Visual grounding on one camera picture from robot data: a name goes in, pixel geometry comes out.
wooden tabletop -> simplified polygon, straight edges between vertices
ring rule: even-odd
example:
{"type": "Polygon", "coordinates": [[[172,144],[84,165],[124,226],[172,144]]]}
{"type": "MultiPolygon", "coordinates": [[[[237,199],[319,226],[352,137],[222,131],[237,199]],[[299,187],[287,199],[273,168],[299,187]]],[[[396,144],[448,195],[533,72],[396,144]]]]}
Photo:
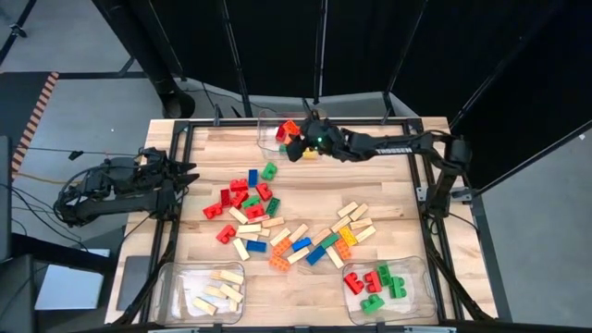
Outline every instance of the wooden tabletop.
{"type": "MultiPolygon", "coordinates": [[[[448,131],[444,117],[423,118],[426,130],[448,131]]],[[[148,129],[146,147],[168,150],[174,120],[153,120],[148,129]]],[[[371,135],[402,135],[399,126],[349,126],[351,130],[371,135]]],[[[268,253],[252,254],[242,262],[231,243],[223,245],[216,234],[226,224],[238,226],[228,213],[207,220],[202,213],[206,206],[219,201],[219,190],[227,188],[231,179],[248,177],[248,170],[263,170],[266,164],[256,145],[254,127],[198,128],[193,135],[191,162],[197,163],[193,172],[201,176],[192,183],[182,209],[176,262],[204,263],[237,261],[246,274],[246,306],[236,326],[350,326],[342,291],[341,270],[325,256],[314,266],[300,261],[281,273],[268,265],[268,253]]],[[[181,156],[182,144],[177,156],[181,156]]],[[[413,194],[410,167],[404,155],[375,157],[363,163],[341,163],[327,156],[318,160],[274,161],[277,176],[269,182],[274,196],[281,200],[277,216],[286,224],[271,228],[271,240],[283,228],[295,230],[308,225],[304,236],[313,237],[318,231],[339,220],[337,211],[351,201],[369,206],[364,217],[375,221],[376,234],[351,248],[350,262],[368,262],[418,256],[426,261],[422,232],[413,194]]],[[[426,181],[418,158],[420,175],[426,181]]],[[[452,203],[450,211],[472,220],[467,205],[452,203]]],[[[142,221],[145,214],[129,215],[126,232],[142,221]]],[[[455,217],[446,218],[450,252],[457,278],[481,308],[496,315],[491,288],[475,230],[455,217]]],[[[105,321],[112,322],[120,315],[116,311],[123,268],[129,255],[150,255],[155,222],[146,221],[135,230],[122,246],[114,286],[105,321]]],[[[168,228],[163,235],[163,249],[168,239],[168,228]]],[[[446,313],[453,318],[450,293],[440,275],[446,313]]],[[[393,324],[436,324],[436,316],[398,321],[393,324]]]]}

transparent container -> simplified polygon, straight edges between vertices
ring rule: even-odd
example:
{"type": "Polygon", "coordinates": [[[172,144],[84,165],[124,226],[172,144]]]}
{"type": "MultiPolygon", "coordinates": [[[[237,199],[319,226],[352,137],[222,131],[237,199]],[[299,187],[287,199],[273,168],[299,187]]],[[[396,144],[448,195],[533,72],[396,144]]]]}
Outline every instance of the transparent container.
{"type": "Polygon", "coordinates": [[[364,290],[354,295],[352,290],[343,283],[343,294],[348,307],[350,319],[355,325],[392,322],[404,319],[429,318],[436,312],[434,292],[429,282],[426,263],[419,257],[412,256],[403,259],[376,261],[370,263],[351,263],[343,268],[343,277],[356,273],[358,280],[364,281],[364,290]],[[368,293],[364,274],[377,271],[379,265],[387,264],[392,277],[403,278],[406,295],[403,298],[390,297],[389,287],[382,287],[378,293],[368,293]],[[362,310],[361,302],[368,300],[370,295],[378,295],[384,305],[371,314],[362,310]]]}
{"type": "Polygon", "coordinates": [[[154,298],[150,309],[150,321],[164,326],[186,326],[196,324],[236,324],[242,317],[246,300],[246,286],[240,285],[245,295],[237,312],[230,310],[230,300],[222,300],[204,293],[206,286],[219,288],[232,282],[210,278],[212,271],[227,270],[244,277],[244,268],[239,263],[211,264],[165,264],[158,274],[154,286],[154,298]],[[199,297],[217,308],[209,315],[195,307],[192,301],[199,297]]]}
{"type": "MultiPolygon", "coordinates": [[[[327,113],[323,110],[318,110],[319,116],[324,118],[327,113]]],[[[278,128],[292,119],[296,125],[300,126],[302,121],[306,118],[304,112],[275,112],[269,109],[263,109],[259,112],[257,118],[257,145],[261,148],[261,153],[267,160],[288,160],[285,152],[281,152],[279,147],[282,142],[276,140],[276,133],[278,128]]]]}

concrete floor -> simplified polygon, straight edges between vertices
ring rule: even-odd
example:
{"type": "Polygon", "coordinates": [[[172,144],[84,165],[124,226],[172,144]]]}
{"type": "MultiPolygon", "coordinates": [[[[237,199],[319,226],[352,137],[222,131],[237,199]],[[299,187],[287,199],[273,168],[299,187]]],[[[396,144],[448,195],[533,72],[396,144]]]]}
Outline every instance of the concrete floor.
{"type": "MultiPolygon", "coordinates": [[[[91,2],[38,0],[25,29],[31,37],[17,40],[1,70],[117,71],[129,57],[91,2]]],[[[213,115],[199,84],[189,83],[183,88],[196,91],[191,92],[196,99],[196,117],[213,115]]],[[[225,115],[231,115],[230,105],[241,110],[232,98],[212,98],[222,105],[225,115]]],[[[300,105],[298,99],[255,97],[253,101],[278,111],[300,105]]],[[[400,112],[411,112],[396,103],[400,112]]],[[[32,145],[134,153],[143,144],[149,120],[161,117],[160,107],[148,80],[60,80],[32,145]]],[[[329,99],[324,107],[333,116],[384,113],[377,95],[355,96],[353,101],[329,99]]],[[[592,299],[588,282],[592,262],[587,256],[587,235],[592,231],[592,179],[587,172],[592,164],[592,145],[588,141],[570,142],[484,194],[515,322],[592,327],[592,305],[588,301],[592,299]]],[[[29,151],[21,171],[67,179],[102,159],[101,155],[84,155],[71,162],[66,154],[29,151]]],[[[58,191],[56,186],[23,178],[17,179],[15,186],[48,203],[58,191]]],[[[35,237],[72,243],[37,224],[29,213],[15,210],[14,215],[26,222],[35,237]]],[[[124,216],[110,216],[72,231],[88,240],[121,227],[125,220],[124,216]]]]}

lego brick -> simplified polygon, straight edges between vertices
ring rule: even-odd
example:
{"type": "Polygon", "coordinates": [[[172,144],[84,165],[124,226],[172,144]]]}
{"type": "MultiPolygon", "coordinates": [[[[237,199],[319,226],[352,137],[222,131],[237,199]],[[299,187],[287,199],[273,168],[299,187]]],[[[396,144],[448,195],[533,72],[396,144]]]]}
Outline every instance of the lego brick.
{"type": "Polygon", "coordinates": [[[261,222],[261,227],[271,228],[271,227],[279,226],[280,224],[284,224],[284,217],[275,217],[275,218],[270,218],[266,221],[263,221],[263,222],[261,222]]]}
{"type": "Polygon", "coordinates": [[[222,204],[214,203],[209,207],[205,207],[202,212],[207,219],[212,219],[214,216],[222,215],[222,204]]]}
{"type": "Polygon", "coordinates": [[[350,247],[345,243],[345,240],[341,239],[335,242],[335,249],[339,253],[342,260],[352,259],[352,253],[350,247]]]}
{"type": "Polygon", "coordinates": [[[337,234],[330,234],[329,236],[327,236],[325,240],[321,241],[321,246],[327,248],[333,245],[333,243],[336,242],[338,239],[339,236],[337,234]]]}
{"type": "Polygon", "coordinates": [[[368,292],[382,291],[382,287],[380,287],[380,280],[378,279],[378,273],[376,271],[372,271],[372,272],[364,274],[364,281],[366,281],[366,291],[368,291],[368,292]]]}
{"type": "Polygon", "coordinates": [[[270,240],[269,243],[271,244],[271,246],[276,246],[279,242],[281,242],[281,240],[288,237],[289,234],[290,230],[288,228],[284,228],[276,235],[276,237],[273,238],[273,240],[270,240]]]}
{"type": "Polygon", "coordinates": [[[265,180],[273,180],[278,172],[278,167],[273,164],[273,162],[267,162],[263,173],[261,173],[261,178],[265,180]]]}
{"type": "Polygon", "coordinates": [[[249,220],[247,221],[247,224],[261,223],[261,222],[266,221],[268,219],[269,219],[268,215],[249,218],[249,220]]]}
{"type": "Polygon", "coordinates": [[[244,209],[247,209],[249,207],[253,207],[256,204],[259,204],[261,202],[261,200],[259,199],[258,196],[254,195],[251,198],[245,200],[244,202],[242,202],[242,207],[244,209]]]}
{"type": "Polygon", "coordinates": [[[196,297],[195,299],[193,299],[193,302],[191,302],[191,304],[193,304],[193,306],[195,306],[198,309],[201,309],[202,311],[204,311],[205,313],[207,313],[209,315],[215,315],[216,311],[218,310],[218,308],[216,308],[214,305],[202,300],[199,297],[196,297]]]}
{"type": "Polygon", "coordinates": [[[220,203],[222,204],[222,207],[230,206],[230,190],[229,189],[220,190],[220,203]]]}
{"type": "Polygon", "coordinates": [[[247,179],[233,179],[230,181],[230,191],[248,191],[247,179]]]}
{"type": "Polygon", "coordinates": [[[236,234],[237,230],[235,230],[231,225],[226,225],[220,232],[218,232],[216,239],[222,244],[228,244],[230,237],[234,237],[236,234]]]}
{"type": "Polygon", "coordinates": [[[358,204],[356,202],[351,202],[350,204],[346,205],[345,207],[339,209],[337,212],[337,215],[339,215],[339,217],[344,217],[347,214],[351,213],[356,208],[358,208],[358,204]]]}
{"type": "Polygon", "coordinates": [[[339,255],[337,254],[335,249],[333,249],[333,247],[329,246],[325,249],[325,251],[327,251],[327,255],[329,256],[333,264],[335,264],[335,267],[337,269],[343,267],[343,262],[341,261],[341,258],[339,258],[339,255]]]}
{"type": "Polygon", "coordinates": [[[310,253],[311,251],[308,250],[308,248],[302,248],[300,249],[298,252],[293,253],[292,255],[290,255],[288,257],[288,262],[293,265],[294,263],[296,263],[297,261],[303,259],[304,256],[306,256],[306,254],[310,253]]]}
{"type": "Polygon", "coordinates": [[[228,297],[227,295],[222,293],[222,291],[220,291],[220,289],[213,287],[213,286],[205,286],[205,288],[203,289],[203,293],[210,295],[210,296],[217,297],[222,300],[225,300],[228,297]]]}
{"type": "Polygon", "coordinates": [[[259,235],[251,232],[238,233],[236,237],[246,241],[259,241],[259,235]]]}
{"type": "Polygon", "coordinates": [[[276,132],[276,141],[278,142],[284,142],[284,140],[286,140],[286,135],[288,133],[286,132],[286,129],[284,129],[283,126],[279,126],[277,128],[277,132],[276,132]]]}
{"type": "Polygon", "coordinates": [[[345,240],[345,242],[348,244],[348,246],[353,246],[358,242],[355,239],[355,237],[353,236],[352,231],[350,230],[350,227],[348,227],[348,226],[341,228],[339,230],[339,234],[345,240]]]}
{"type": "Polygon", "coordinates": [[[222,286],[220,286],[220,291],[234,302],[242,302],[242,298],[244,297],[240,292],[234,290],[228,284],[222,284],[222,286]]]}
{"type": "Polygon", "coordinates": [[[304,159],[317,159],[318,158],[318,152],[314,151],[310,148],[307,148],[305,151],[302,152],[302,158],[304,159]]]}
{"type": "Polygon", "coordinates": [[[237,195],[230,200],[230,204],[237,209],[241,209],[242,203],[249,198],[247,191],[237,192],[237,195]]]}
{"type": "Polygon", "coordinates": [[[407,296],[407,290],[403,288],[405,280],[402,277],[392,277],[388,290],[390,291],[390,298],[403,298],[407,296]]]}
{"type": "Polygon", "coordinates": [[[236,284],[242,284],[244,276],[232,273],[227,270],[213,270],[210,274],[210,278],[216,280],[225,280],[236,284]]]}
{"type": "Polygon", "coordinates": [[[230,209],[228,210],[228,212],[234,216],[234,218],[237,219],[237,221],[239,221],[241,224],[245,224],[249,221],[249,219],[247,218],[247,216],[245,216],[243,213],[241,213],[240,210],[234,208],[234,207],[230,207],[230,209]]]}
{"type": "Polygon", "coordinates": [[[285,239],[281,240],[277,245],[274,246],[273,254],[277,255],[277,256],[281,256],[282,254],[284,254],[285,251],[287,251],[290,248],[291,245],[292,245],[292,242],[290,241],[290,239],[285,238],[285,239]]]}
{"type": "Polygon", "coordinates": [[[309,239],[308,237],[305,237],[301,240],[298,240],[294,243],[292,243],[292,250],[294,252],[298,252],[301,248],[308,246],[311,244],[311,239],[309,239]]]}
{"type": "Polygon", "coordinates": [[[302,223],[296,229],[296,231],[292,232],[292,234],[289,236],[290,242],[297,241],[300,237],[302,237],[302,235],[304,234],[304,232],[306,232],[306,230],[308,230],[308,226],[302,223]]]}
{"type": "Polygon", "coordinates": [[[237,252],[239,253],[240,259],[242,259],[242,261],[245,261],[251,257],[247,252],[247,249],[244,248],[244,244],[242,243],[241,239],[233,240],[232,244],[237,249],[237,252]]]}
{"type": "Polygon", "coordinates": [[[367,300],[363,300],[360,305],[365,314],[370,315],[378,310],[385,302],[378,295],[370,295],[367,300]]]}
{"type": "Polygon", "coordinates": [[[259,231],[261,231],[260,224],[239,226],[239,229],[238,229],[239,233],[259,232],[259,231]]]}
{"type": "Polygon", "coordinates": [[[306,256],[306,261],[309,265],[314,265],[317,261],[319,261],[319,259],[323,257],[323,255],[325,255],[326,252],[327,251],[325,251],[322,246],[317,246],[316,249],[306,256]]]}
{"type": "Polygon", "coordinates": [[[351,230],[356,230],[358,228],[363,228],[363,227],[368,227],[368,226],[372,226],[372,218],[370,218],[370,217],[363,218],[361,220],[350,223],[351,230]]]}
{"type": "Polygon", "coordinates": [[[263,241],[247,240],[247,251],[265,253],[267,243],[263,241]]]}
{"type": "Polygon", "coordinates": [[[360,218],[360,216],[362,216],[363,213],[365,213],[368,210],[368,205],[365,203],[360,204],[360,206],[358,208],[356,208],[353,213],[350,214],[350,218],[351,221],[355,221],[358,218],[360,218]]]}
{"type": "Polygon", "coordinates": [[[288,260],[273,254],[271,255],[271,258],[269,258],[269,264],[282,272],[288,272],[290,269],[290,263],[288,260]]]}
{"type": "Polygon", "coordinates": [[[382,287],[390,286],[392,279],[387,264],[378,265],[378,278],[380,279],[382,287]]]}
{"type": "MultiPolygon", "coordinates": [[[[236,291],[241,291],[241,286],[239,286],[239,285],[232,285],[232,288],[236,291]]],[[[230,302],[230,304],[228,305],[228,308],[230,309],[230,311],[238,312],[239,311],[239,303],[234,300],[230,300],[229,302],[230,302]]]]}
{"type": "Polygon", "coordinates": [[[267,205],[267,209],[265,210],[265,213],[271,217],[275,217],[276,212],[278,211],[278,208],[279,208],[279,203],[280,203],[279,199],[271,198],[271,201],[267,205]]]}
{"type": "Polygon", "coordinates": [[[244,210],[247,213],[248,218],[255,218],[259,216],[265,215],[265,210],[263,209],[263,205],[258,203],[252,207],[249,207],[244,210]]]}
{"type": "Polygon", "coordinates": [[[325,238],[329,237],[330,234],[331,234],[331,229],[329,229],[329,228],[322,229],[319,233],[316,234],[316,236],[313,237],[312,244],[314,246],[320,244],[321,241],[323,241],[325,238]]]}
{"type": "Polygon", "coordinates": [[[271,197],[274,195],[274,193],[271,190],[269,190],[267,183],[257,184],[255,186],[255,189],[257,190],[257,193],[259,193],[259,197],[261,197],[263,201],[271,199],[271,197]]]}
{"type": "Polygon", "coordinates": [[[341,220],[331,227],[331,231],[338,232],[341,228],[348,225],[348,223],[352,222],[349,216],[344,216],[341,220]]]}
{"type": "Polygon", "coordinates": [[[283,127],[288,134],[300,135],[300,128],[291,119],[286,121],[281,127],[283,127]]]}
{"type": "Polygon", "coordinates": [[[261,231],[259,231],[259,236],[269,237],[270,233],[271,233],[270,229],[261,228],[261,231]]]}
{"type": "Polygon", "coordinates": [[[367,239],[368,237],[370,237],[371,235],[373,235],[376,232],[376,228],[374,228],[374,226],[370,226],[368,228],[365,228],[364,231],[360,232],[359,234],[357,234],[355,236],[355,239],[357,240],[357,242],[363,242],[365,239],[367,239]]]}
{"type": "Polygon", "coordinates": [[[364,283],[358,280],[358,275],[355,273],[346,275],[343,278],[343,281],[345,281],[345,284],[350,287],[350,290],[354,295],[357,295],[364,290],[364,283]]]}
{"type": "Polygon", "coordinates": [[[257,185],[257,178],[259,177],[259,172],[257,169],[249,170],[249,187],[255,187],[257,185]]]}

orange striped tape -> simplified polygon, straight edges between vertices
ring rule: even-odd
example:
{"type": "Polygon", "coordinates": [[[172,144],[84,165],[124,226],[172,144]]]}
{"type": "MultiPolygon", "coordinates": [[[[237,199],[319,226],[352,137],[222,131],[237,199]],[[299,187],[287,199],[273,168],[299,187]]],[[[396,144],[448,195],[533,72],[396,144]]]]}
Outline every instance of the orange striped tape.
{"type": "Polygon", "coordinates": [[[17,173],[20,170],[20,166],[25,159],[25,154],[27,150],[31,146],[31,142],[33,141],[33,135],[35,135],[35,131],[41,122],[41,117],[43,116],[43,112],[45,112],[45,108],[47,107],[47,102],[49,102],[49,98],[52,95],[52,91],[54,90],[57,78],[59,74],[57,72],[52,72],[47,77],[45,81],[45,85],[43,86],[41,93],[39,94],[39,98],[33,111],[31,113],[31,117],[29,118],[29,122],[27,122],[27,127],[22,133],[20,137],[20,141],[18,142],[18,148],[15,150],[14,155],[12,156],[12,179],[17,176],[17,173]]]}

